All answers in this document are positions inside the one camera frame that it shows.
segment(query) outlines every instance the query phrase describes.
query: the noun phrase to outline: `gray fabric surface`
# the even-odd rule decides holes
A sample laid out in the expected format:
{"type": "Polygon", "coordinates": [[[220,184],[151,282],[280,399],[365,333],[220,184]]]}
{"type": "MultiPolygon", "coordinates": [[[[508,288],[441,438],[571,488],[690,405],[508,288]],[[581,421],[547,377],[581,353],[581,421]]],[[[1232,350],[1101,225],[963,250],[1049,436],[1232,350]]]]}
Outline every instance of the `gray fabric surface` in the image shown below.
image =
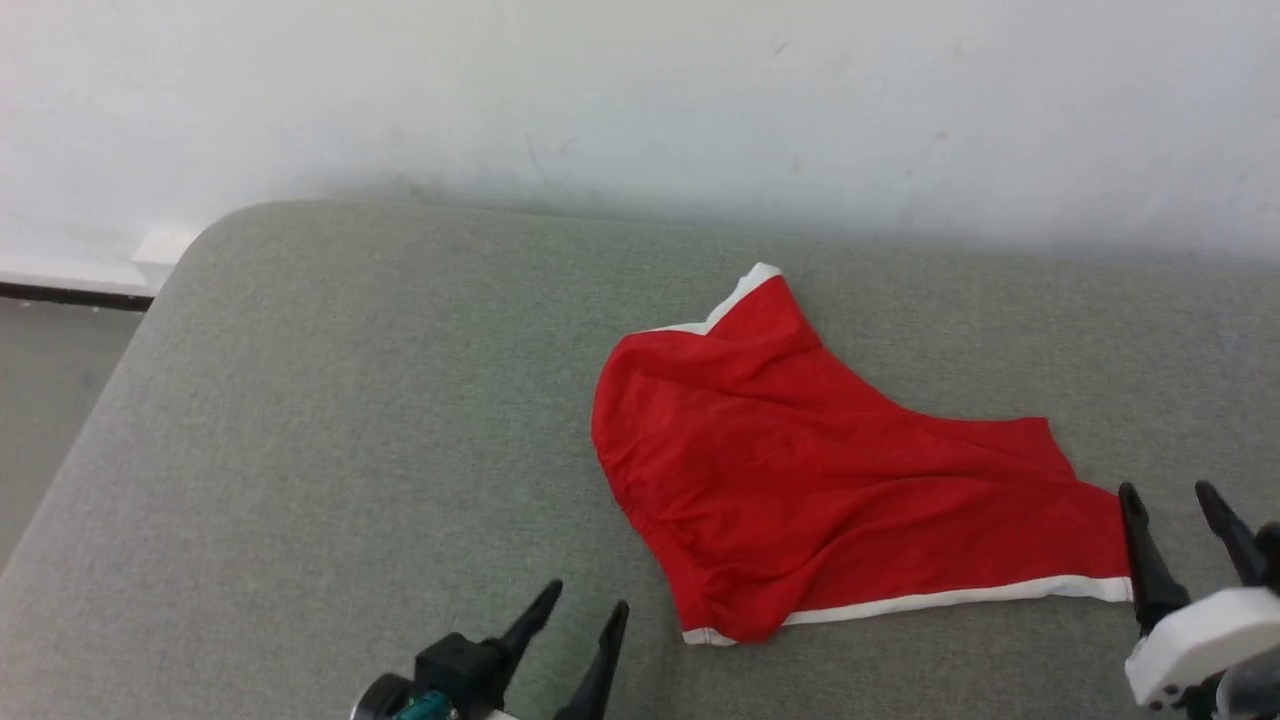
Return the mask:
{"type": "Polygon", "coordinates": [[[1036,600],[686,647],[588,436],[625,333],[780,265],[916,410],[1044,414],[1139,484],[1194,593],[1192,483],[1280,516],[1274,270],[1050,263],[415,206],[278,204],[188,252],[0,578],[0,716],[344,717],[448,630],[566,594],[509,711],[549,717],[618,597],[611,717],[1143,717],[1126,605],[1036,600]]]}
{"type": "Polygon", "coordinates": [[[0,297],[0,573],[141,320],[0,297]]]}

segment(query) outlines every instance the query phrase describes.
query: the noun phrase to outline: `red underwear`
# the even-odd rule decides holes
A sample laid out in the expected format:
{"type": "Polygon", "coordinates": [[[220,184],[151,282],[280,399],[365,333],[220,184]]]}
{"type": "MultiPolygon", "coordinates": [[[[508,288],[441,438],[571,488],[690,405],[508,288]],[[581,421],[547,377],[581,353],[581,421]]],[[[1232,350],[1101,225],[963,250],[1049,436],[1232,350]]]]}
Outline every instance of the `red underwear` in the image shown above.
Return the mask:
{"type": "Polygon", "coordinates": [[[1115,495],[1043,418],[913,413],[822,345],[759,264],[705,323],[626,336],[591,438],[685,642],[1050,594],[1132,600],[1115,495]]]}

